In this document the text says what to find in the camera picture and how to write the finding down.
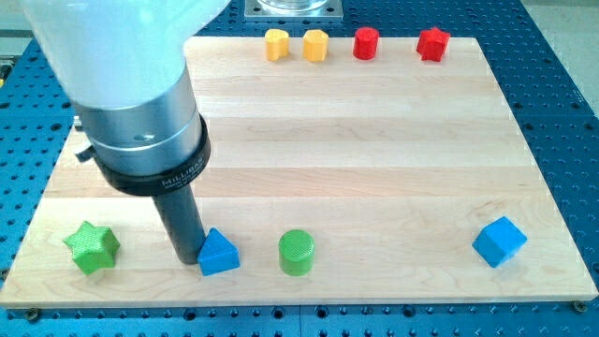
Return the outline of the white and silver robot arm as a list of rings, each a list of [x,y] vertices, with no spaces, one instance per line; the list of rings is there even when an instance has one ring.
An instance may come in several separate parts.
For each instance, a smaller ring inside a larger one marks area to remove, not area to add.
[[[228,0],[21,0],[99,161],[130,176],[173,169],[202,126],[185,41]]]

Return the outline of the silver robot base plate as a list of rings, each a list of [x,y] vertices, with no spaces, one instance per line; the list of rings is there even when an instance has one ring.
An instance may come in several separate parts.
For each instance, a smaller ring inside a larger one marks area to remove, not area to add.
[[[334,20],[343,18],[342,0],[244,0],[250,21]]]

